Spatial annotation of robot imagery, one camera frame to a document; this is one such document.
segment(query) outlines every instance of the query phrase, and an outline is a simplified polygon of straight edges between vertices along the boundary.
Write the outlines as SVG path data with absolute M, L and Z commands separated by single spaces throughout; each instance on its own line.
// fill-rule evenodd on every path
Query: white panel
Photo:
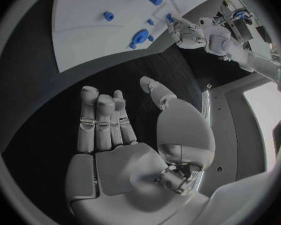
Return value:
M 259 126 L 264 145 L 266 170 L 276 162 L 273 129 L 281 120 L 281 93 L 277 84 L 268 82 L 243 93 Z
M 155 6 L 148 0 L 55 0 L 52 14 L 52 39 L 58 69 L 63 72 L 103 56 L 131 51 L 135 33 L 147 29 L 157 39 L 166 29 L 166 15 L 180 17 L 205 0 L 163 0 Z M 106 21 L 103 13 L 114 14 Z M 137 44 L 146 49 L 152 43 Z

